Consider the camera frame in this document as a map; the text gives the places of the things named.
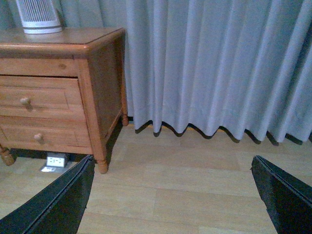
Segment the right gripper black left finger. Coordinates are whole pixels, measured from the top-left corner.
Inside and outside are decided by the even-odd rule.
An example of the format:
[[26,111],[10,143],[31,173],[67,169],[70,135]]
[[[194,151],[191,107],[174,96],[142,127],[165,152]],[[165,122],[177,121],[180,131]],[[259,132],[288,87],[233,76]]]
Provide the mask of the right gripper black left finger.
[[95,163],[88,155],[0,220],[2,234],[75,234],[85,212]]

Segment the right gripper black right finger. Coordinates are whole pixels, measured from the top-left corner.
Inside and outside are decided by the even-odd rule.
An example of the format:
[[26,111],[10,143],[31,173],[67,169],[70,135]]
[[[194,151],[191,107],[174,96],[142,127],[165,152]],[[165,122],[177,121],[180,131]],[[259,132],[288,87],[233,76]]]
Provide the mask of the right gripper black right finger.
[[279,234],[312,232],[312,187],[261,156],[254,156],[252,175]]

